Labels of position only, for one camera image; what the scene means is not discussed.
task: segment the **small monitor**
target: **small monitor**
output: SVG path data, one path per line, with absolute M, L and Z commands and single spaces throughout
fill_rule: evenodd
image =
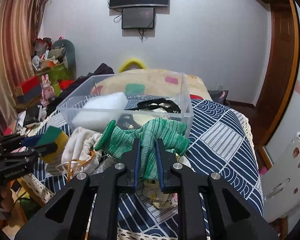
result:
M 153 29 L 154 7 L 122 8 L 122 29 Z

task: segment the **green box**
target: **green box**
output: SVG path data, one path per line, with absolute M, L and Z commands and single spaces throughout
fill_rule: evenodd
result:
M 66 69 L 63 63 L 50 68 L 48 72 L 49 80 L 51 84 L 58 82 L 59 80 L 73 80 L 73 72 Z

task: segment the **red box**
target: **red box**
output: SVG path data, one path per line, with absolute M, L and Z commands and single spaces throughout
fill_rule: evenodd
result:
M 32 88 L 39 85 L 39 79 L 37 76 L 31 77 L 26 79 L 25 81 L 21 82 L 17 87 L 14 89 L 14 94 L 16 97 L 24 96 L 28 93 Z

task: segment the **white foam block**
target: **white foam block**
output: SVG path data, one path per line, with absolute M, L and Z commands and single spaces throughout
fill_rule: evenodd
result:
M 75 127 L 103 132 L 111 120 L 118 121 L 121 111 L 85 111 L 85 109 L 124 110 L 128 103 L 123 92 L 107 96 L 91 98 L 82 108 L 82 111 L 72 120 Z

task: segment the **clear plastic storage box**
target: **clear plastic storage box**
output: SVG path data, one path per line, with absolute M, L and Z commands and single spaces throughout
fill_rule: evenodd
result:
M 116 92 L 125 93 L 129 101 L 128 104 L 133 104 L 134 100 L 140 101 L 140 99 L 169 98 L 179 106 L 181 113 L 157 113 L 146 110 L 113 110 L 107 109 L 106 104 L 99 106 L 101 107 L 98 107 L 99 109 L 84 108 L 84 105 L 92 98 L 110 95 Z M 102 121 L 106 123 L 113 119 L 118 121 L 118 119 L 122 117 L 129 118 L 129 116 L 131 117 L 138 114 L 139 117 L 141 115 L 141 117 L 145 119 L 150 116 L 150 118 L 165 118 L 183 122 L 187 124 L 185 134 L 187 138 L 189 137 L 194 117 L 185 74 L 175 72 L 160 74 L 124 72 L 120 74 L 91 76 L 65 98 L 57 109 L 60 110 L 71 130 L 74 130 L 78 126 L 76 122 L 74 122 L 74 119 L 78 117 L 79 113 L 81 113 L 80 116 L 84 113 L 86 117 L 90 116 L 91 119 L 100 117 Z

